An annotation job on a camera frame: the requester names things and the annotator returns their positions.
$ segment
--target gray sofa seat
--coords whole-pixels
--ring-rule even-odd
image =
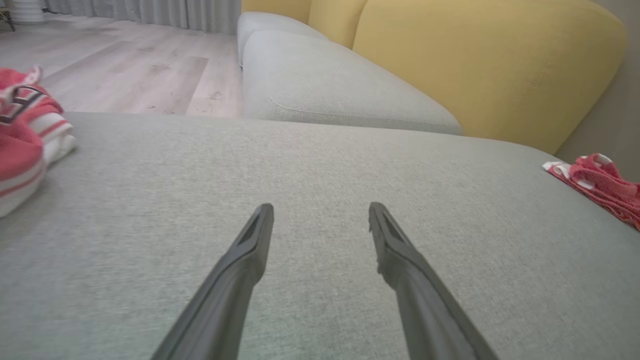
[[[238,58],[242,64],[244,45],[249,37],[260,30],[280,30],[329,41],[320,31],[296,19],[274,13],[245,12],[238,19]]]
[[[461,133],[442,105],[333,42],[260,31],[243,61],[245,117]]]
[[[67,117],[77,151],[0,220],[3,359],[149,359],[271,202],[239,358],[407,360],[374,200],[500,358],[640,354],[640,236],[542,170],[548,154],[421,131]]]

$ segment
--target sofa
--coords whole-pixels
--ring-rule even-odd
[[[549,154],[625,48],[622,23],[587,0],[243,0],[238,24],[245,117],[450,134],[457,123]]]
[[[0,219],[3,359],[149,359],[255,207],[240,359],[408,359],[384,203],[500,359],[637,359],[640,236],[523,145],[427,131],[67,113],[78,148]]]

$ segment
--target white vase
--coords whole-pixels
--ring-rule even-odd
[[[42,24],[45,22],[40,0],[13,0],[11,16],[16,24]]]

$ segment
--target red and white cloth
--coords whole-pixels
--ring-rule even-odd
[[[39,66],[27,74],[0,69],[0,217],[38,188],[47,166],[76,145],[62,107],[38,82]]]
[[[542,167],[640,231],[640,183],[624,180],[608,157],[592,154],[573,165],[551,161]]]

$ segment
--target wooden floor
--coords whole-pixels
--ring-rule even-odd
[[[67,111],[238,117],[236,38],[100,17],[49,15],[0,33],[0,67],[44,68]]]

